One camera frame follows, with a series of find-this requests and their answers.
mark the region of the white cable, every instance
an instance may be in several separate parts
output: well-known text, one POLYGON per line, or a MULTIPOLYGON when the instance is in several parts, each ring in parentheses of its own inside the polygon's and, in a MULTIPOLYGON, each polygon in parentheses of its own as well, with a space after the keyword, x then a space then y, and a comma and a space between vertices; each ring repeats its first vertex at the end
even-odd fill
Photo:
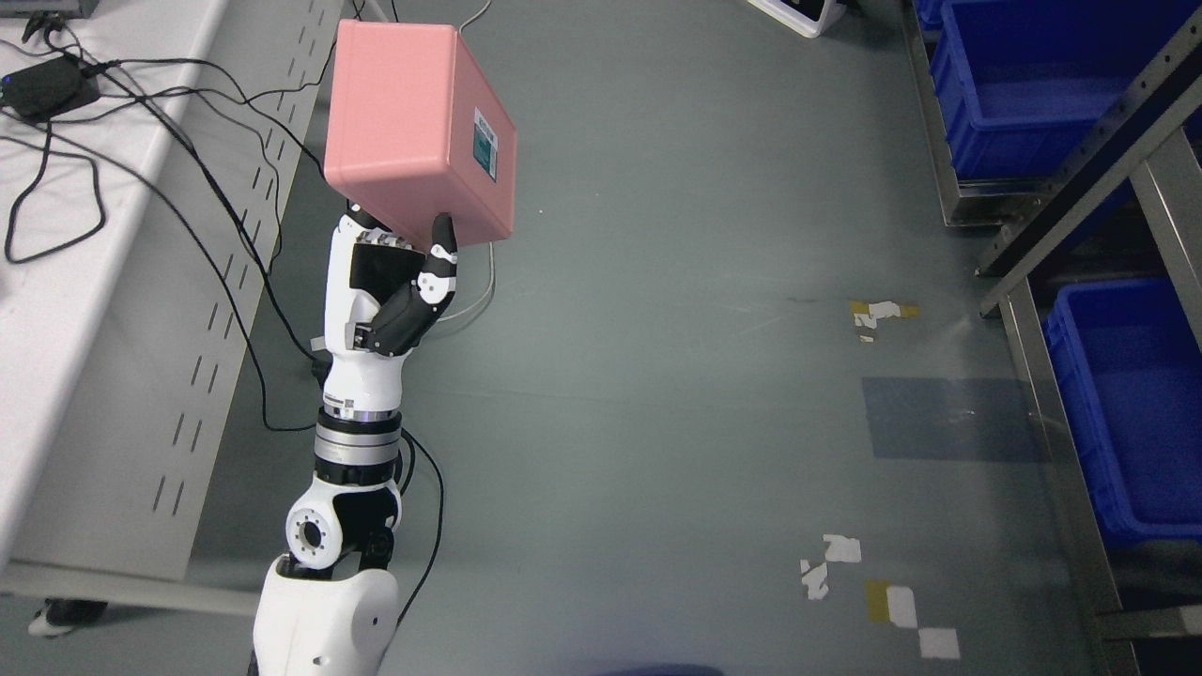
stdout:
POLYGON ((458 319, 471 310, 476 309, 481 303, 487 303, 493 297, 493 292, 496 290, 496 261, 493 257, 493 243, 488 243, 488 286, 484 287, 484 292, 480 295, 470 306, 466 308, 451 313, 444 318, 440 318, 435 324, 442 324, 444 321, 451 321, 452 319, 458 319))
POLYGON ((459 32, 463 32, 463 29, 465 29, 469 25, 471 25, 471 23, 474 20, 476 20, 480 17, 484 16, 484 12, 487 12, 488 8, 492 7, 492 6, 493 6, 493 0, 488 0, 487 2, 484 2, 484 6, 481 7, 478 12, 476 12, 475 14, 472 14, 472 17, 470 19, 468 19, 468 20, 463 22, 462 24, 459 24, 459 32))

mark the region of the robotic arm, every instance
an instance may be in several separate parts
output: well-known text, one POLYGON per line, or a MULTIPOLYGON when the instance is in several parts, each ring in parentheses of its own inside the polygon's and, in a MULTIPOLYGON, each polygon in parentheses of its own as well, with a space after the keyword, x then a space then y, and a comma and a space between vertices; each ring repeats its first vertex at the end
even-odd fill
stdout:
POLYGON ((249 674, 374 676, 392 641, 400 589, 388 573, 400 522, 400 372, 454 296, 451 217, 429 255, 352 204, 329 247, 326 349, 333 356, 314 439, 314 476, 292 505, 288 551, 267 571, 249 674), (345 557, 358 571, 334 580, 345 557))

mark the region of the white robot arm segment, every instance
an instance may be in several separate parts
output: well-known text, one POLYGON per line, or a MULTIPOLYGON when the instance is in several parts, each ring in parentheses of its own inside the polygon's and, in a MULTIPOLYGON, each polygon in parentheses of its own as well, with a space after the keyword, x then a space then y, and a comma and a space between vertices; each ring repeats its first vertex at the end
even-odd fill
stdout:
POLYGON ((430 255, 352 206, 331 238, 314 475, 285 522, 288 552, 267 573, 255 616, 262 676, 374 676, 400 613, 387 571, 400 523, 400 374, 454 297, 454 229, 434 221, 430 255), (358 573, 334 580, 359 555, 358 573))

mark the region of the sticker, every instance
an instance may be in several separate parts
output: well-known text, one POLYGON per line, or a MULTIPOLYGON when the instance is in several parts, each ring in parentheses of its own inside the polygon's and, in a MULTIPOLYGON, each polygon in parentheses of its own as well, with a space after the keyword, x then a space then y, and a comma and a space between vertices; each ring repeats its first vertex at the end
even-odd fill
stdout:
POLYGON ((889 587, 885 589, 889 605, 889 622, 900 629, 918 628, 918 611, 914 605, 914 589, 910 587, 889 587))
POLYGON ((802 559, 802 585, 805 585, 805 598, 811 601, 820 601, 831 593, 831 587, 827 587, 827 565, 822 562, 822 565, 817 568, 810 568, 810 562, 802 559))
POLYGON ((476 134, 472 136, 471 156, 476 158, 493 180, 496 180, 496 132, 480 108, 476 108, 476 134))
POLYGON ((826 559, 838 563, 859 563, 859 540, 843 535, 822 535, 828 542, 826 559))
POLYGON ((921 314, 918 306, 898 304, 893 301, 865 303, 852 301, 851 319, 861 343, 876 342, 876 324, 882 319, 914 319, 921 314))
POLYGON ((869 580, 864 582, 864 595, 868 597, 868 621, 885 624, 889 621, 888 580, 869 580))
POLYGON ((918 629, 918 652, 926 659, 959 659, 956 629, 918 629))

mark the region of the black cable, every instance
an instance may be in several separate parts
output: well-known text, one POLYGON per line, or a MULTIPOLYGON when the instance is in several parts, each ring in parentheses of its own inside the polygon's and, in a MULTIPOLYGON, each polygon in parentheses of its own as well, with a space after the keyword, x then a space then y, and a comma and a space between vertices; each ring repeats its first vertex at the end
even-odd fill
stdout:
MULTIPOLYGON (((4 257, 12 265, 23 265, 32 262, 38 259, 44 259, 50 254, 55 254, 64 249, 75 247, 76 244, 100 232, 101 229, 105 227, 105 224, 108 221, 108 213, 105 210, 105 200, 101 196, 101 190, 100 190, 100 166, 96 165, 95 160, 85 155, 77 155, 75 153, 60 153, 58 150, 52 150, 50 142, 53 138, 54 138, 54 132, 50 128, 50 123, 46 123, 46 143, 41 148, 42 160, 38 164, 37 174, 34 176, 34 180, 31 180, 29 185, 26 185, 25 189, 20 191, 20 195, 18 195, 16 200, 13 200, 12 208, 8 210, 8 226, 6 227, 4 236, 4 257), (13 239, 16 239, 17 236, 17 218, 20 214, 20 207, 22 204, 24 204, 25 200, 34 192, 34 190, 37 189, 37 186, 42 183, 42 179, 46 177, 46 168, 49 165, 50 155, 58 158, 72 158, 77 160, 84 160, 91 166, 91 189, 93 189, 93 195, 96 198, 96 209, 100 212, 100 218, 96 221, 96 225, 91 226, 91 229, 89 229, 87 232, 84 232, 78 237, 75 237, 61 244, 55 244, 49 249, 43 249, 30 256, 16 256, 12 253, 12 244, 13 239)), ((25 143, 24 141, 13 138, 11 136, 2 136, 0 137, 0 141, 12 141, 14 143, 30 147, 29 143, 25 143)))
MULTIPOLYGON (((19 121, 22 124, 25 124, 28 126, 32 126, 32 128, 36 129, 36 125, 26 123, 25 120, 22 120, 20 118, 18 118, 16 115, 12 115, 10 113, 0 111, 0 114, 7 117, 10 119, 17 120, 17 121, 19 121)), ((246 342, 246 354, 250 355, 250 362, 255 367, 255 374, 258 376, 258 392, 260 392, 260 397, 261 397, 261 402, 262 402, 262 407, 261 407, 261 414, 262 414, 262 416, 261 417, 262 417, 263 427, 266 427, 267 429, 269 429, 272 432, 304 432, 304 431, 308 431, 308 429, 313 429, 315 427, 315 423, 307 425, 304 427, 276 427, 276 426, 274 426, 274 425, 272 425, 272 423, 269 423, 267 421, 267 379, 263 375, 263 368, 262 368, 262 366, 258 362, 258 355, 255 352, 254 343, 251 343, 250 332, 248 331, 246 324, 245 324, 245 321, 242 318, 242 313, 238 310, 238 303, 237 303, 237 301, 233 297, 233 291, 225 283, 225 279, 222 278, 222 274, 221 274, 221 268, 218 267, 216 261, 213 260, 212 254, 209 254, 209 250, 204 247, 204 243, 201 242, 201 238, 196 233, 196 230, 188 221, 188 219, 184 217, 184 214, 179 210, 179 208, 175 206, 175 203, 172 202, 171 198, 167 197, 167 195, 165 195, 162 192, 162 190, 160 190, 153 182, 150 182, 148 178, 145 178, 144 176, 142 176, 141 173, 138 173, 137 170, 135 170, 135 168, 132 168, 132 167, 123 164, 120 160, 113 159, 113 158, 111 158, 111 156, 108 156, 108 155, 106 155, 106 154, 99 152, 99 150, 96 150, 95 148, 90 148, 88 146, 84 146, 83 143, 78 143, 76 141, 72 141, 72 140, 70 140, 70 138, 67 138, 67 137, 65 137, 65 136, 63 136, 60 134, 56 134, 56 132, 53 132, 53 131, 49 131, 48 134, 50 136, 53 136, 54 138, 59 140, 63 143, 66 143, 66 144, 72 146, 75 148, 78 148, 79 150, 89 153, 93 156, 100 158, 101 160, 103 160, 103 161, 106 161, 106 162, 115 166, 117 168, 119 168, 123 172, 125 172, 125 173, 130 174, 131 177, 133 177, 138 183, 141 183, 148 190, 150 190, 151 194, 154 194, 156 197, 159 197, 160 200, 162 200, 163 204, 166 204, 167 208, 171 209, 171 212, 179 220, 180 225, 184 226, 184 230, 188 231, 189 237, 191 237, 192 242, 201 250, 201 254, 204 256, 206 262, 209 263, 209 268, 213 271, 213 273, 218 277, 218 280, 221 283, 221 287, 225 291, 226 300, 230 302, 230 308, 231 308, 231 310, 233 310, 234 320, 238 324, 238 332, 242 333, 243 339, 246 342)), ((18 143, 20 146, 24 146, 26 148, 32 148, 35 150, 38 149, 37 146, 34 146, 32 143, 28 143, 28 142, 22 141, 19 138, 11 138, 11 137, 4 137, 4 138, 6 141, 12 141, 12 142, 18 143)))
MULTIPOLYGON (((198 94, 198 93, 215 94, 215 95, 221 96, 221 97, 224 97, 224 99, 226 99, 226 100, 228 100, 228 101, 231 101, 233 103, 237 103, 239 106, 245 106, 246 105, 246 100, 245 99, 238 100, 238 99, 231 96, 226 91, 221 91, 220 89, 212 89, 212 88, 208 88, 208 87, 200 87, 200 88, 197 88, 197 87, 168 87, 167 89, 163 89, 161 91, 155 91, 154 94, 148 94, 147 96, 150 97, 150 99, 163 99, 163 97, 172 97, 172 96, 189 96, 189 95, 198 94)), ((118 99, 137 99, 137 96, 120 96, 120 95, 103 95, 103 96, 106 96, 106 97, 118 97, 118 99)), ((248 107, 251 111, 254 111, 255 113, 258 113, 258 115, 261 115, 261 117, 266 118, 267 120, 274 123, 278 128, 282 129, 284 134, 286 134, 287 137, 290 140, 292 140, 292 142, 300 149, 302 154, 304 154, 307 158, 309 158, 309 160, 313 161, 314 166, 317 167, 317 173, 321 174, 322 178, 326 177, 325 170, 321 166, 321 159, 317 158, 317 155, 315 155, 313 153, 313 150, 310 150, 308 147, 305 147, 304 142, 300 141, 299 138, 297 138, 297 135, 293 134, 292 130, 288 129, 288 126, 286 124, 284 124, 281 120, 272 117, 270 114, 264 113, 263 111, 260 111, 255 106, 248 106, 248 107)))
MULTIPOLYGON (((132 89, 125 87, 117 78, 108 76, 107 73, 101 73, 101 75, 106 79, 115 84, 118 88, 125 90, 131 96, 137 97, 137 94, 132 89)), ((216 196, 218 201, 221 203, 221 208, 225 209, 226 215, 230 217, 230 220, 233 223, 234 230, 243 239, 244 245, 249 248, 248 253, 250 254, 250 260, 255 263, 255 267, 258 268, 258 273, 263 279, 263 290, 267 291, 267 298, 268 301, 270 301, 272 308, 275 310, 276 316, 280 318, 280 322, 284 325, 285 331, 287 331, 288 339, 297 348, 297 350, 300 351, 300 354, 303 354, 310 361, 315 360, 316 356, 314 356, 314 354, 310 352, 308 348, 300 344, 300 340, 296 336, 296 331, 293 331, 292 328, 292 324, 288 322, 287 316, 285 316, 284 309, 280 307, 279 300, 276 300, 275 297, 275 290, 272 287, 270 277, 267 272, 267 267, 263 265, 262 257, 260 257, 258 251, 255 249, 255 245, 251 242, 250 233, 246 232, 246 225, 243 223, 242 217, 238 215, 238 212, 237 209, 234 209, 233 204, 230 203, 230 197, 225 194, 225 190, 222 190, 221 185, 218 183, 216 177, 213 176, 213 172, 209 170, 208 165, 204 162, 203 159, 201 159, 200 153, 197 153, 194 147, 189 147, 188 141, 185 141, 175 131, 175 128, 167 121, 167 119, 169 119, 167 118, 167 115, 160 112, 156 106, 150 105, 149 101, 143 100, 139 102, 148 112, 150 112, 151 115, 154 115, 160 123, 162 123, 163 128, 172 135, 172 137, 182 147, 184 147, 184 149, 188 152, 188 155, 192 158, 192 160, 196 162, 196 166, 201 170, 201 174, 204 177, 204 182, 213 191, 213 195, 216 196)))
MULTIPOLYGON (((221 112, 221 109, 218 108, 213 103, 213 101, 210 101, 208 97, 206 97, 203 93, 201 93, 201 91, 190 91, 189 94, 196 94, 196 96, 200 97, 201 101, 204 102, 204 105, 208 106, 209 109, 213 111, 214 114, 216 114, 218 117, 220 117, 220 118, 230 121, 231 124, 234 124, 234 125, 237 125, 237 126, 239 126, 242 129, 245 129, 246 131, 254 134, 256 138, 258 138, 260 155, 263 158, 263 162, 266 162, 267 166, 270 167, 272 173, 275 174, 275 185, 276 185, 276 189, 275 189, 275 200, 273 201, 273 210, 275 213, 275 227, 276 227, 278 237, 276 237, 275 253, 272 254, 272 259, 270 259, 270 262, 274 263, 275 262, 275 257, 279 256, 279 254, 284 249, 284 245, 282 245, 284 244, 284 242, 282 242, 284 241, 284 230, 282 230, 282 227, 284 227, 282 226, 284 218, 282 218, 282 214, 280 214, 280 202, 279 202, 279 197, 280 197, 279 185, 281 184, 280 168, 275 165, 275 162, 272 161, 272 159, 269 156, 267 156, 267 140, 263 138, 263 135, 257 129, 255 129, 255 128, 252 128, 252 126, 250 126, 250 125, 248 125, 245 123, 242 123, 242 121, 239 121, 239 120, 237 120, 237 119, 234 119, 234 118, 225 114, 224 112, 221 112)), ((94 123, 96 120, 105 119, 108 115, 112 115, 114 113, 119 113, 121 111, 129 109, 129 108, 138 106, 138 105, 139 105, 139 101, 138 100, 133 100, 133 101, 130 101, 127 103, 121 103, 120 106, 109 108, 108 111, 105 111, 103 113, 100 113, 97 115, 93 115, 90 118, 56 119, 55 124, 63 125, 63 124, 87 124, 87 123, 94 123)), ((270 272, 272 269, 273 269, 272 267, 268 267, 268 272, 270 272)))
MULTIPOLYGON (((246 106, 248 106, 248 107, 249 107, 250 109, 255 111, 255 112, 256 112, 256 113, 258 113, 260 115, 262 115, 262 117, 267 118, 268 120, 270 120, 270 121, 275 123, 275 124, 276 124, 276 126, 279 126, 280 129, 282 129, 282 130, 285 131, 285 134, 287 134, 287 136, 288 136, 288 137, 290 137, 290 138, 291 138, 291 140, 292 140, 292 141, 293 141, 294 143, 297 143, 297 146, 298 146, 298 147, 300 148, 300 150, 302 150, 302 152, 303 152, 303 153, 305 154, 305 155, 308 155, 310 160, 313 160, 313 161, 314 161, 314 164, 315 164, 315 165, 317 166, 317 173, 319 173, 319 174, 320 174, 320 176, 321 176, 321 177, 322 177, 322 178, 325 179, 325 172, 323 172, 323 168, 322 168, 322 166, 321 166, 321 162, 320 162, 320 161, 317 160, 316 155, 314 155, 314 154, 313 154, 313 153, 311 153, 311 152, 310 152, 310 150, 309 150, 309 149, 308 149, 308 148, 305 147, 305 146, 304 146, 304 143, 303 143, 303 142, 302 142, 302 141, 300 141, 299 138, 297 138, 297 137, 296 137, 296 135, 293 135, 293 134, 292 134, 292 130, 290 130, 290 129, 287 128, 287 125, 285 125, 285 124, 284 124, 282 121, 280 121, 279 119, 276 119, 276 118, 272 117, 272 115, 270 115, 270 114, 268 114, 268 113, 264 113, 263 111, 260 111, 258 108, 256 108, 256 107, 255 107, 255 106, 254 106, 254 105, 251 103, 251 101, 254 101, 254 100, 255 100, 256 97, 260 97, 260 96, 263 96, 263 95, 266 95, 266 94, 270 94, 270 93, 274 93, 274 91, 279 91, 279 93, 280 93, 280 96, 281 96, 281 99, 282 99, 282 96, 284 96, 284 91, 285 91, 285 90, 268 90, 268 91, 261 91, 261 93, 256 94, 255 96, 250 96, 250 97, 248 97, 248 96, 246 96, 246 91, 245 91, 245 90, 244 90, 244 89, 242 88, 242 84, 240 84, 240 83, 238 82, 238 79, 237 79, 237 78, 236 78, 236 77, 233 76, 233 73, 231 73, 231 72, 230 72, 228 70, 226 70, 226 69, 225 69, 225 67, 222 67, 221 65, 219 65, 219 64, 215 64, 215 63, 213 63, 213 61, 209 61, 209 60, 207 60, 207 59, 191 59, 191 58, 172 58, 172 59, 117 59, 117 60, 111 60, 111 61, 105 61, 105 63, 100 63, 100 59, 97 59, 97 58, 96 58, 95 55, 93 55, 93 54, 91 54, 90 52, 88 52, 88 49, 85 49, 85 48, 83 47, 83 43, 81 42, 81 40, 79 40, 79 36, 78 36, 78 35, 77 35, 77 34, 75 32, 75 30, 72 30, 72 29, 71 29, 71 26, 67 26, 67 25, 64 25, 64 30, 66 30, 66 32, 67 32, 67 34, 70 34, 70 35, 71 35, 71 37, 72 37, 72 38, 75 40, 75 47, 77 47, 77 48, 79 49, 79 59, 81 59, 81 60, 85 60, 85 59, 90 59, 91 61, 94 61, 94 63, 96 64, 96 66, 93 66, 93 67, 102 67, 102 69, 103 69, 103 70, 99 70, 99 71, 96 71, 96 72, 100 72, 100 73, 102 73, 103 71, 106 71, 106 70, 109 70, 109 69, 115 69, 115 70, 117 70, 118 72, 123 73, 123 75, 124 75, 124 76, 125 76, 126 78, 129 78, 129 79, 130 79, 130 83, 131 83, 131 84, 132 84, 132 85, 133 85, 133 87, 135 87, 135 88, 136 88, 136 89, 138 90, 138 93, 139 93, 139 94, 141 94, 141 95, 142 95, 143 97, 149 97, 149 95, 147 94, 145 89, 143 89, 143 88, 142 88, 141 83, 138 83, 137 78, 135 78, 135 77, 133 77, 132 75, 130 75, 130 72, 129 72, 129 71, 126 71, 126 70, 125 70, 124 67, 121 67, 121 65, 123 65, 123 64, 149 64, 149 65, 183 65, 183 64, 197 64, 197 65, 203 65, 203 66, 208 66, 208 67, 212 67, 212 69, 216 70, 218 72, 220 72, 221 75, 224 75, 224 76, 226 77, 226 79, 228 79, 228 81, 230 81, 230 83, 231 83, 231 84, 233 84, 233 87, 234 87, 234 89, 236 89, 236 90, 238 91, 239 96, 242 96, 242 99, 243 99, 243 103, 245 103, 245 105, 246 105, 246 106)), ((47 32, 46 32, 46 34, 43 35, 43 41, 44 41, 44 42, 46 42, 47 45, 49 45, 52 49, 56 49, 56 47, 55 47, 55 46, 54 46, 54 45, 53 45, 53 43, 50 42, 50 38, 49 38, 49 35, 50 35, 50 34, 49 34, 49 31, 47 31, 47 32)), ((321 84, 321 81, 322 81, 322 79, 323 79, 323 78, 326 77, 326 70, 327 70, 327 69, 329 67, 329 63, 331 63, 331 60, 333 59, 333 57, 334 57, 334 46, 333 46, 333 45, 331 45, 331 47, 329 47, 329 53, 328 53, 328 54, 326 54, 326 63, 325 63, 325 64, 322 65, 322 69, 321 69, 321 75, 319 76, 319 78, 317 78, 317 82, 313 82, 313 83, 303 83, 303 84, 302 84, 302 85, 300 85, 299 88, 297 88, 297 89, 294 89, 294 90, 292 90, 292 91, 300 91, 300 90, 305 89, 307 87, 315 87, 315 85, 317 85, 317 84, 321 84)), ((112 79, 111 77, 108 77, 108 79, 109 79, 109 81, 112 81, 112 82, 114 82, 114 84, 118 84, 118 85, 120 87, 120 84, 119 84, 119 83, 117 83, 115 81, 113 81, 113 79, 112 79)), ((220 93, 220 94, 221 94, 222 96, 226 96, 226 97, 227 97, 227 99, 230 99, 231 101, 234 101, 234 102, 237 102, 237 101, 236 101, 236 100, 234 100, 233 97, 231 97, 231 96, 226 95, 226 94, 225 94, 224 91, 219 91, 219 90, 213 90, 213 91, 214 91, 214 93, 220 93)), ((273 268, 273 267, 274 267, 274 265, 275 265, 275 260, 276 260, 276 259, 278 259, 278 257, 280 256, 280 254, 282 254, 282 253, 284 253, 284 219, 282 219, 282 217, 280 215, 280 204, 279 204, 279 195, 280 195, 280 192, 279 192, 279 190, 280 190, 280 189, 279 189, 279 186, 280 186, 280 184, 281 184, 281 180, 280 180, 280 170, 279 170, 279 168, 278 168, 278 167, 276 167, 276 166, 275 166, 275 165, 274 165, 274 164, 273 164, 273 162, 270 161, 270 159, 268 159, 268 156, 267 156, 267 142, 266 142, 266 141, 263 140, 263 136, 262 136, 261 134, 258 134, 258 131, 257 131, 257 130, 254 130, 254 129, 251 129, 250 126, 248 126, 248 125, 244 125, 244 124, 242 124, 242 123, 239 123, 239 121, 234 120, 234 119, 233 119, 233 118, 231 118, 230 115, 226 115, 226 114, 224 114, 224 113, 222 113, 222 112, 220 112, 220 111, 219 111, 219 109, 218 109, 216 107, 214 107, 214 106, 213 106, 213 103, 212 103, 212 102, 210 102, 210 101, 209 101, 208 99, 206 99, 203 94, 201 94, 201 93, 198 93, 198 91, 197 91, 196 94, 197 94, 197 95, 198 95, 198 96, 200 96, 200 97, 201 97, 201 99, 202 99, 202 100, 204 101, 204 103, 206 103, 206 105, 207 105, 207 106, 209 107, 209 109, 212 109, 212 111, 213 111, 214 113, 216 113, 216 114, 218 114, 219 117, 221 117, 221 118, 224 118, 224 119, 226 119, 226 120, 228 120, 228 121, 231 121, 231 123, 233 123, 233 124, 236 124, 236 125, 238 125, 238 126, 242 126, 242 128, 244 128, 244 129, 248 129, 248 130, 250 130, 251 132, 254 132, 254 134, 255 134, 255 136, 256 136, 256 137, 258 138, 258 141, 260 141, 260 147, 262 148, 262 150, 261 150, 261 154, 262 154, 262 156, 263 156, 263 161, 266 161, 266 162, 267 162, 267 165, 268 165, 269 167, 272 167, 272 172, 273 172, 273 173, 275 174, 275 185, 276 185, 276 194, 275 194, 275 200, 273 201, 273 204, 272 204, 272 206, 273 206, 273 212, 274 212, 274 214, 275 214, 275 232, 276 232, 276 237, 275 237, 275 245, 273 247, 273 250, 272 250, 272 255, 270 255, 270 257, 269 257, 269 260, 268 260, 268 265, 267 265, 267 274, 270 274, 270 271, 272 271, 272 268, 273 268)), ((142 101, 141 101, 139 99, 137 99, 137 97, 135 97, 135 103, 141 103, 141 105, 145 106, 145 103, 144 103, 144 102, 142 102, 142 101)), ((165 113, 165 112, 162 111, 162 108, 157 108, 157 111, 159 111, 159 113, 161 113, 161 114, 155 114, 155 117, 156 117, 156 118, 159 118, 159 121, 161 121, 161 123, 163 123, 163 124, 167 124, 167 123, 166 123, 166 121, 163 121, 163 120, 171 120, 171 125, 173 125, 173 126, 174 126, 174 129, 175 129, 175 131, 178 132, 178 135, 173 135, 173 136, 175 136, 175 138, 177 138, 177 140, 178 140, 178 138, 180 138, 180 137, 185 138, 185 140, 186 140, 186 142, 188 142, 188 146, 185 146, 185 148, 186 148, 186 149, 188 149, 188 150, 189 150, 189 152, 190 152, 190 153, 192 154, 192 155, 194 155, 194 158, 195 158, 195 156, 196 156, 196 152, 195 152, 195 144, 192 143, 191 138, 189 138, 189 137, 188 137, 188 135, 186 135, 186 132, 184 131, 184 129, 183 129, 182 126, 179 126, 178 124, 175 124, 175 121, 174 121, 174 120, 173 120, 173 119, 172 119, 172 118, 171 118, 169 115, 167 115, 167 114, 166 114, 166 113, 165 113)), ((257 251, 252 251, 252 250, 251 250, 251 249, 252 249, 252 248, 255 247, 255 243, 254 243, 252 241, 249 241, 249 239, 246 238, 246 233, 244 232, 244 231, 245 231, 245 224, 243 224, 243 226, 242 226, 242 229, 240 229, 240 230, 243 231, 243 232, 242 232, 242 236, 240 236, 240 239, 242 239, 242 245, 243 245, 243 249, 244 249, 244 250, 246 251, 246 254, 248 254, 248 255, 250 255, 250 256, 251 256, 252 259, 254 259, 254 257, 258 257, 258 256, 257 256, 257 251)), ((269 284, 269 283, 267 283, 267 279, 266 279, 266 277, 264 277, 263 281, 264 281, 264 286, 267 286, 267 285, 269 284)), ((273 295, 274 295, 274 289, 270 289, 270 290, 269 290, 269 293, 268 293, 268 297, 270 298, 270 297, 272 297, 273 295)), ((279 308, 276 308, 276 314, 279 314, 279 315, 280 315, 280 320, 281 320, 281 321, 282 321, 282 322, 284 322, 285 325, 287 325, 287 319, 286 319, 286 318, 284 318, 284 315, 282 315, 282 314, 280 313, 279 308)), ((302 345, 299 345, 299 344, 297 344, 297 343, 296 343, 296 340, 294 340, 294 337, 293 337, 293 336, 291 336, 291 327, 288 327, 288 331, 290 331, 290 337, 292 337, 292 338, 293 338, 293 344, 294 344, 294 345, 296 345, 297 348, 299 348, 299 349, 300 349, 300 351, 302 351, 302 352, 304 352, 304 354, 305 354, 305 355, 307 355, 307 356, 309 357, 309 360, 310 360, 310 361, 311 361, 311 360, 314 360, 315 357, 313 356, 313 354, 311 354, 311 352, 309 352, 309 351, 308 351, 308 350, 305 350, 305 349, 304 349, 304 348, 303 348, 302 345)))
POLYGON ((323 79, 326 79, 326 71, 329 70, 329 63, 334 60, 334 48, 335 47, 338 47, 338 41, 337 40, 329 45, 329 53, 326 54, 326 64, 323 66, 321 66, 321 72, 317 75, 317 79, 315 79, 313 82, 303 82, 303 83, 300 83, 300 84, 298 84, 298 85, 296 85, 296 87, 293 87, 291 89, 267 89, 264 91, 260 91, 258 94, 255 94, 254 96, 248 97, 246 102, 248 103, 252 103, 256 99, 261 99, 263 96, 267 96, 268 94, 296 94, 298 91, 304 91, 305 89, 308 89, 310 87, 317 87, 319 84, 321 84, 321 82, 323 79))
POLYGON ((405 468, 405 481, 399 490, 401 496, 409 490, 409 482, 413 480, 413 466, 417 464, 417 450, 413 449, 413 443, 405 439, 405 444, 409 445, 409 466, 405 468))
POLYGON ((55 53, 54 49, 50 49, 48 52, 30 52, 29 49, 25 49, 20 45, 17 45, 16 42, 8 42, 7 40, 4 40, 4 38, 0 38, 0 45, 5 45, 7 47, 12 47, 13 49, 20 52, 22 54, 24 54, 26 57, 34 57, 35 59, 38 59, 38 58, 42 58, 42 57, 49 57, 50 54, 55 53))
POLYGON ((397 618, 397 629, 400 629, 400 623, 405 621, 405 615, 409 613, 409 607, 413 605, 413 599, 417 598, 418 592, 421 592, 422 587, 426 586, 426 579, 430 576, 430 570, 434 569, 434 562, 439 558, 439 546, 442 544, 442 514, 446 510, 446 484, 442 481, 442 470, 439 469, 439 463, 434 462, 434 458, 430 457, 426 446, 423 446, 422 443, 418 441, 416 437, 410 434, 410 432, 404 427, 400 429, 400 435, 406 441, 417 445, 418 450, 422 451, 422 455, 426 456, 426 461, 430 463, 432 468, 434 468, 434 475, 439 478, 439 522, 438 529, 434 532, 434 548, 430 551, 430 559, 426 563, 426 571, 422 573, 422 579, 418 580, 417 586, 413 587, 413 593, 410 594, 409 600, 405 601, 405 607, 401 609, 400 617, 397 618))

